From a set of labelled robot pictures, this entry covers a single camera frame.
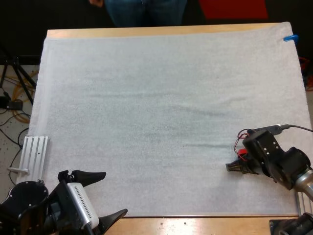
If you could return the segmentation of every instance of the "jeans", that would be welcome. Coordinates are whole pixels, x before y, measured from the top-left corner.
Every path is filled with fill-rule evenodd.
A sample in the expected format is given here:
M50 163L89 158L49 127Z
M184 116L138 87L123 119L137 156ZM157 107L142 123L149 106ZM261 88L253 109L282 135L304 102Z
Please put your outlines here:
M187 0L105 0L117 27L177 26Z

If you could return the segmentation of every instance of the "black cable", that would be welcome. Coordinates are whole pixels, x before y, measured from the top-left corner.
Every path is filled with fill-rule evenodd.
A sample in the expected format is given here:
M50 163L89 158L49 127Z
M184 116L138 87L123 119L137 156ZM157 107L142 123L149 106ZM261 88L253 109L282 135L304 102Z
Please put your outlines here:
M14 160L16 159L16 157L18 156L18 154L20 153L21 150L22 150L21 148L18 150L18 152L16 153L16 155L15 155L15 157L13 158L13 160L12 160L12 162L11 162L11 164L10 164L9 167L12 167ZM13 182L12 178L11 178L11 171L9 172L9 178L10 178L12 184L16 185L16 184Z
M291 128L291 127L295 127L295 128L299 128L299 129L302 129L302 130L306 130L306 131L313 132L313 130L311 130L311 129L309 129L309 128L302 127L302 126L289 125L289 124L281 125L282 130L289 129L289 128Z
M25 114L26 116L28 116L30 118L30 115L25 113L24 110L21 110L23 112L23 114Z
M23 113L19 113L19 114L15 114L15 115L13 115L12 117L10 117L7 121L5 121L5 123L3 123L3 124L1 124L0 126L4 126L10 119L12 119L12 118L14 118L14 117L16 117L16 116L18 116L18 115L25 115L25 116L27 116L27 117L29 117L30 118L30 115L29 114L27 114L27 113L24 113L24 111L22 110L22 112Z
M21 147L17 142L15 142L14 140L12 140L10 137L7 136L6 133L4 133L1 129L0 131L5 135L5 137L7 137L11 142L13 142L14 144L17 144L19 147Z
M19 136L18 136L18 145L19 145L21 148L23 148L23 145L20 144L20 137L21 137L21 134L22 134L24 131L27 131L27 130L28 130L28 127L25 128L24 130L22 130L22 131L19 133Z
M2 112L2 113L0 113L0 114L4 114L4 113L6 113L8 110L6 109L4 112Z

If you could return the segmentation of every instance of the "table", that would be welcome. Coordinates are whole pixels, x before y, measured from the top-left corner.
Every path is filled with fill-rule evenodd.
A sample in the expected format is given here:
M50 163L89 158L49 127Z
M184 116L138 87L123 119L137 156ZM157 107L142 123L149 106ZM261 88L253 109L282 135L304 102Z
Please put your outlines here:
M191 33L213 33L260 29L274 23L226 24L175 27L143 28L95 28L95 29L57 29L47 32L48 38L95 38L127 37L152 35L178 35ZM124 218L119 220L106 233L108 235L128 234L263 234L269 235L270 219L290 219L292 217L180 217L180 218Z

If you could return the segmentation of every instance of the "black background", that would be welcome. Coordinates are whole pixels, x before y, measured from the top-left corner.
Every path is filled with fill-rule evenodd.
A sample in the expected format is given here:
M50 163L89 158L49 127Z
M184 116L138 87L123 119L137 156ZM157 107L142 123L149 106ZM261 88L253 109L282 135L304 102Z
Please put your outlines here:
M266 0L268 20L206 20L197 0L189 0L183 25L291 22L300 56L313 59L313 0ZM114 27L105 8L88 0L0 0L0 42L22 64L39 64L48 29ZM0 52L0 64L4 56Z

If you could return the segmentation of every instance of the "red object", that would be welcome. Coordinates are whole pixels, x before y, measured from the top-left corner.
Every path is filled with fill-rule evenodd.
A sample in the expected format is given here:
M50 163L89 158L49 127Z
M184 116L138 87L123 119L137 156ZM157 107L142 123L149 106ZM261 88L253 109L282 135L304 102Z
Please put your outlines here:
M267 19L265 0L199 0L207 19Z
M247 154L247 153L248 153L248 151L245 148L242 148L242 149L238 150L238 155L240 155L240 156L242 156L244 154Z

